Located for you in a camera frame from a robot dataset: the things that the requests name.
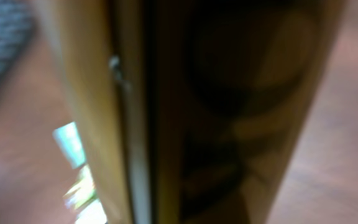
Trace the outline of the green snack packet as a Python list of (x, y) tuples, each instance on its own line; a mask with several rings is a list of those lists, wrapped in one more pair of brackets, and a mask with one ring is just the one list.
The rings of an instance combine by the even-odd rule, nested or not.
[(93, 176), (89, 166), (85, 165), (80, 169), (76, 182), (63, 196), (65, 206), (71, 211), (79, 213), (97, 198)]

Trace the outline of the light blue wipes packet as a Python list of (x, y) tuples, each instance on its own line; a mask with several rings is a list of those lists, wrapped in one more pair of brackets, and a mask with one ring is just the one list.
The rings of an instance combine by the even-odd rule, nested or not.
[(85, 151), (75, 122), (55, 129), (53, 131), (53, 137), (72, 169), (77, 169), (85, 164)]

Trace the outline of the white cream tube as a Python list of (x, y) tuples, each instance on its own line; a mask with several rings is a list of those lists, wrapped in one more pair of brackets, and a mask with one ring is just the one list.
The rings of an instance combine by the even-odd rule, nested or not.
[(77, 216), (75, 224), (107, 224), (107, 217), (99, 199), (91, 202)]

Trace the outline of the orange spaghetti packet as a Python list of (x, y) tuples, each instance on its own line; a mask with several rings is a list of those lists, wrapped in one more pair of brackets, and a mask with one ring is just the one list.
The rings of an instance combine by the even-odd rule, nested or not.
[(37, 1), (108, 223), (265, 223), (338, 0)]

